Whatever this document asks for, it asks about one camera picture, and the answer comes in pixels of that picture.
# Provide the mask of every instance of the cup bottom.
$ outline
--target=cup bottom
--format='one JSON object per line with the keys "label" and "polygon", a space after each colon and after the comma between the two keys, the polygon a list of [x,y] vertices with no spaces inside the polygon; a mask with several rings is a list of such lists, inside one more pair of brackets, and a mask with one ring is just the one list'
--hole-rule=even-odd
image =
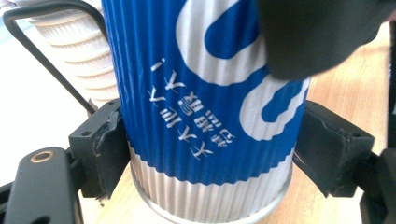
{"label": "cup bottom", "polygon": [[[231,221],[231,222],[221,222],[221,223],[227,223],[227,224],[248,224],[248,223],[256,223],[259,220],[263,219],[267,215],[269,215],[272,211],[274,211],[277,206],[282,202],[283,198],[286,195],[286,192],[289,189],[290,182],[291,182],[291,175],[292,175],[292,165],[290,166],[290,171],[288,174],[288,177],[286,179],[286,182],[283,185],[283,188],[280,190],[280,192],[277,194],[277,196],[268,204],[266,205],[263,209],[259,210],[258,212],[248,216],[244,217],[241,219],[238,219],[236,221]],[[156,204],[154,201],[150,199],[150,197],[146,194],[146,192],[143,190],[143,188],[140,186],[139,181],[137,180],[137,177],[134,173],[133,166],[131,165],[131,173],[132,173],[132,178],[134,181],[134,185],[137,189],[137,192],[139,193],[140,197],[143,199],[143,201],[150,207],[153,211],[155,211],[157,214],[160,216],[164,217],[165,219],[174,222],[174,223],[186,223],[186,224],[192,224],[192,223],[202,223],[202,222],[194,222],[194,221],[189,221],[186,219],[183,219],[181,217],[177,217],[175,215],[172,215],[168,211],[162,209],[158,204]]]}

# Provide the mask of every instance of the cup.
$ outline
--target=cup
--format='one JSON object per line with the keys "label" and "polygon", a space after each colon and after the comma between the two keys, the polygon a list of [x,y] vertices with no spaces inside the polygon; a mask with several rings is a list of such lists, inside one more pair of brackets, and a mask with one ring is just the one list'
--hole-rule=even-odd
{"label": "cup", "polygon": [[266,64],[255,0],[104,0],[132,173],[176,222],[251,223],[281,201],[309,80]]}

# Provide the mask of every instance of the wooden table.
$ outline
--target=wooden table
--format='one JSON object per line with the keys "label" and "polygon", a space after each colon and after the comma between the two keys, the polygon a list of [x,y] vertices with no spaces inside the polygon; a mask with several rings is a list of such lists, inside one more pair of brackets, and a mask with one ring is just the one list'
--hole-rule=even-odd
{"label": "wooden table", "polygon": [[[308,99],[320,103],[375,137],[373,151],[386,146],[388,106],[389,27],[359,48],[338,67],[312,78]],[[341,224],[361,223],[359,201],[324,198],[312,181],[294,166],[290,189],[280,206],[259,223]],[[168,223],[140,199],[127,167],[110,201],[82,199],[85,222]]]}

